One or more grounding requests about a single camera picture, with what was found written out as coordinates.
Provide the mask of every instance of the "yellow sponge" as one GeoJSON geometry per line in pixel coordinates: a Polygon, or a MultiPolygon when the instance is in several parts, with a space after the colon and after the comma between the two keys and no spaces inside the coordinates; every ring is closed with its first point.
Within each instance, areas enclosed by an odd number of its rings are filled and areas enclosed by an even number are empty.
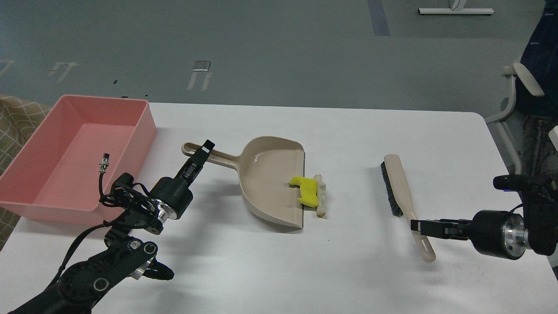
{"type": "Polygon", "coordinates": [[[316,179],[309,179],[304,177],[292,177],[288,182],[290,185],[297,185],[300,187],[300,198],[297,198],[299,202],[308,206],[316,207],[318,206],[318,182],[316,179]]]}

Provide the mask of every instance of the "gray floor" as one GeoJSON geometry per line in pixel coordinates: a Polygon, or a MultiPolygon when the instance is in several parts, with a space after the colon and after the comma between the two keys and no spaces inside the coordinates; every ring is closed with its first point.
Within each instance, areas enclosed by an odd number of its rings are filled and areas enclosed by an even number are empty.
{"type": "Polygon", "coordinates": [[[376,36],[381,2],[1,1],[0,73],[12,63],[0,93],[46,104],[86,94],[487,116],[506,95],[502,67],[520,56],[544,5],[470,0],[496,13],[420,16],[419,6],[447,1],[384,0],[390,36],[376,36]],[[206,73],[187,89],[194,60],[211,61],[205,91],[206,73]]]}

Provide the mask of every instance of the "hand brush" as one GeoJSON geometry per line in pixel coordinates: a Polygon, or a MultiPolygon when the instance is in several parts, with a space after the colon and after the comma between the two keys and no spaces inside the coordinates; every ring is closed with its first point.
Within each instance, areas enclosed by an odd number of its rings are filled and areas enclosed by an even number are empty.
{"type": "MultiPolygon", "coordinates": [[[[398,155],[389,154],[384,157],[381,165],[382,175],[386,183],[389,205],[394,216],[405,216],[409,229],[411,228],[411,219],[418,220],[413,210],[413,199],[411,190],[403,171],[403,165],[398,155]]],[[[418,249],[424,261],[434,261],[436,254],[428,241],[428,238],[421,235],[418,231],[411,231],[418,249]]]]}

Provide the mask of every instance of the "brush bristles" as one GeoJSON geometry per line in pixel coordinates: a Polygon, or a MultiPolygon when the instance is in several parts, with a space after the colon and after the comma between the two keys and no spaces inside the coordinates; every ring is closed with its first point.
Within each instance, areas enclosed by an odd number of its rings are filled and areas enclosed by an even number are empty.
{"type": "Polygon", "coordinates": [[[391,213],[394,216],[401,217],[403,216],[403,212],[401,211],[401,208],[397,204],[397,201],[395,200],[395,196],[393,195],[393,190],[391,189],[391,183],[389,182],[389,175],[387,174],[386,163],[385,162],[382,163],[380,165],[380,168],[382,168],[382,176],[384,178],[384,182],[386,183],[387,197],[389,200],[389,205],[391,206],[391,213]]]}

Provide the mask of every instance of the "pink plastic bin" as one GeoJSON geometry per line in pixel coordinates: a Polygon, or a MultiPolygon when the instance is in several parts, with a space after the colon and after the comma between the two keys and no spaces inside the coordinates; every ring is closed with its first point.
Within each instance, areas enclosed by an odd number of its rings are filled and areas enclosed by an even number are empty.
{"type": "Polygon", "coordinates": [[[62,96],[0,177],[0,206],[34,220],[112,220],[122,210],[99,203],[103,153],[108,193],[123,172],[138,174],[156,131],[145,100],[62,96]]]}

